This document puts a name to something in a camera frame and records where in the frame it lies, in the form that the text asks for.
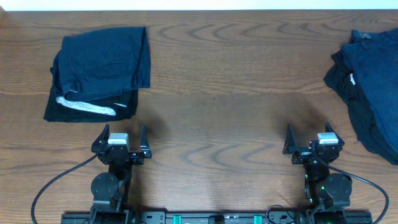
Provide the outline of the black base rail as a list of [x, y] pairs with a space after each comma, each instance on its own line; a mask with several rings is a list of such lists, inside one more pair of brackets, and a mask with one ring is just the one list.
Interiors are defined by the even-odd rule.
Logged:
[[126, 223], [126, 224], [265, 224], [309, 223], [305, 215], [297, 212], [271, 210], [266, 213], [166, 213], [143, 212], [131, 215], [116, 213], [66, 213], [61, 224]]

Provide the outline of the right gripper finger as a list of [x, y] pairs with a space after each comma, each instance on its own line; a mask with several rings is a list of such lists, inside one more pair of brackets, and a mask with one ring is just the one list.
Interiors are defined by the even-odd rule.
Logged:
[[344, 140], [342, 140], [342, 139], [339, 137], [339, 135], [334, 131], [334, 129], [331, 127], [331, 125], [330, 125], [329, 122], [326, 122], [326, 123], [325, 123], [325, 132], [326, 132], [326, 133], [334, 132], [334, 133], [337, 135], [338, 139], [339, 139], [338, 145], [340, 145], [340, 146], [343, 146], [343, 145], [344, 145]]
[[287, 125], [287, 130], [286, 130], [286, 138], [285, 138], [285, 143], [284, 143], [284, 149], [290, 149], [293, 147], [296, 147], [296, 141], [295, 141], [295, 136], [294, 136], [294, 131], [293, 128], [290, 124]]

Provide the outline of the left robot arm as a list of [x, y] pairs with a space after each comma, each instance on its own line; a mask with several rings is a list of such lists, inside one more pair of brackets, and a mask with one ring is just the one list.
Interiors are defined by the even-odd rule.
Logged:
[[97, 175], [91, 183], [93, 206], [90, 223], [140, 223], [140, 214], [128, 205], [132, 167], [143, 165], [152, 157], [146, 126], [141, 128], [139, 152], [129, 150], [127, 133], [111, 133], [107, 124], [91, 146], [108, 171]]

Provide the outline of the folded black shorts white stripe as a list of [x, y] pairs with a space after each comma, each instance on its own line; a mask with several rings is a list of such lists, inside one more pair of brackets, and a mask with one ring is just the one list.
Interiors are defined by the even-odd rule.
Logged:
[[130, 119], [136, 113], [138, 91], [92, 101], [70, 101], [51, 87], [44, 113], [48, 122], [103, 123]]

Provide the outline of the folded navy shorts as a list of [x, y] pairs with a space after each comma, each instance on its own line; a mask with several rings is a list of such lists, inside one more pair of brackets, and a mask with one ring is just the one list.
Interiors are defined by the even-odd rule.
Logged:
[[68, 100], [98, 100], [150, 88], [150, 70], [145, 27], [100, 29], [63, 38], [53, 85]]

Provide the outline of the black garment with logo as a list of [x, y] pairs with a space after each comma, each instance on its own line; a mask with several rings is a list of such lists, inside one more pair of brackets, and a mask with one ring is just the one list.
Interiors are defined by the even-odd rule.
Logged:
[[381, 156], [392, 165], [397, 165], [397, 152], [390, 147], [382, 136], [354, 72], [343, 60], [343, 52], [331, 56], [334, 65], [324, 77], [326, 86], [334, 90], [348, 107], [351, 125], [367, 151]]

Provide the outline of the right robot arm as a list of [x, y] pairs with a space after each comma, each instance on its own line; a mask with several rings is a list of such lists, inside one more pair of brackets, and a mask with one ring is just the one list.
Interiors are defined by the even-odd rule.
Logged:
[[352, 179], [341, 173], [331, 173], [329, 164], [336, 160], [343, 149], [344, 141], [329, 123], [325, 132], [306, 147], [296, 143], [291, 125], [287, 126], [282, 153], [291, 155], [293, 165], [302, 165], [305, 170], [304, 195], [310, 206], [297, 212], [295, 223], [346, 223], [344, 208], [350, 205]]

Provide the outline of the blue denim shorts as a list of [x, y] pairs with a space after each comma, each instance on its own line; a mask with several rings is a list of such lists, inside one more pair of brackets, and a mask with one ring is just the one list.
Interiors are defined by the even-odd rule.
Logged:
[[381, 136], [397, 154], [397, 29], [380, 33], [353, 30], [351, 42], [341, 49]]

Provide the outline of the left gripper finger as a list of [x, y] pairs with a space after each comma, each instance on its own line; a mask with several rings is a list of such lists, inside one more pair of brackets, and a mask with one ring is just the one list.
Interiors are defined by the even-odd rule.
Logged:
[[140, 147], [143, 153], [150, 153], [150, 146], [147, 138], [146, 125], [143, 125], [141, 128]]
[[106, 144], [109, 139], [109, 124], [106, 124], [100, 135], [93, 142], [93, 147], [101, 147], [103, 144]]

